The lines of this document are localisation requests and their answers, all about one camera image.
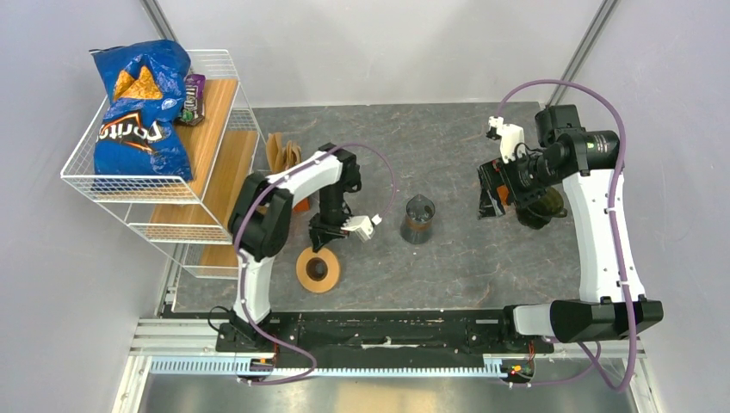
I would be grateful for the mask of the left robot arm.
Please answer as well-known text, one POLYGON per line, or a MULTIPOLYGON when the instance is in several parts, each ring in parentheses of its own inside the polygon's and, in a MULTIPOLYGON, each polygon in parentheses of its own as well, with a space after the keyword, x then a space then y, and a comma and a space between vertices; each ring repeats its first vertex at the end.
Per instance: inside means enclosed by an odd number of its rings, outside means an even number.
POLYGON ((319 211, 309 223, 312 252, 318 253, 329 242, 347 238, 361 221, 372 233, 370 219, 355 216, 344 199, 361 188, 356 154, 334 144, 283 172, 254 173, 244 180, 228 223, 238 258, 238 290, 223 336, 235 337, 253 352, 268 345, 270 329, 263 321, 271 312, 271 273, 287 243, 295 205, 319 196, 319 211))

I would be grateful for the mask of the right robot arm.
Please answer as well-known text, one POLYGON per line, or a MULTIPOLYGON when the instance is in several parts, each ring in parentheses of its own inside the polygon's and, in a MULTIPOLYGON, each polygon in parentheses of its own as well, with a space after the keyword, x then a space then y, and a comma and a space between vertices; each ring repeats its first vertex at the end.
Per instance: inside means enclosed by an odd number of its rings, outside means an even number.
POLYGON ((578 241, 579 297, 506 306, 498 344, 517 352, 532 336, 612 341, 627 339, 631 328, 647 330, 665 313, 660 301, 646 297, 624 233, 618 134, 586 130, 573 105, 545 108, 535 124, 539 147, 532 150, 522 127, 500 116, 488 120, 486 136, 499 142, 499 155, 478 168, 479 217, 502 216, 512 205, 523 225, 542 228, 568 205, 578 241))

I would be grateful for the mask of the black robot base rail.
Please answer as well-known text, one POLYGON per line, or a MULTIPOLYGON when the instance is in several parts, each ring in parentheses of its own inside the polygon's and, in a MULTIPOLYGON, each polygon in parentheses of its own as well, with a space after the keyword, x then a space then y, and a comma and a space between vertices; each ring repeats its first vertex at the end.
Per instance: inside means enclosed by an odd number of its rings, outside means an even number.
POLYGON ((541 338, 509 334, 500 310, 275 311, 256 328, 230 316, 216 350, 275 367, 405 372, 482 366, 485 354, 551 354, 541 338))

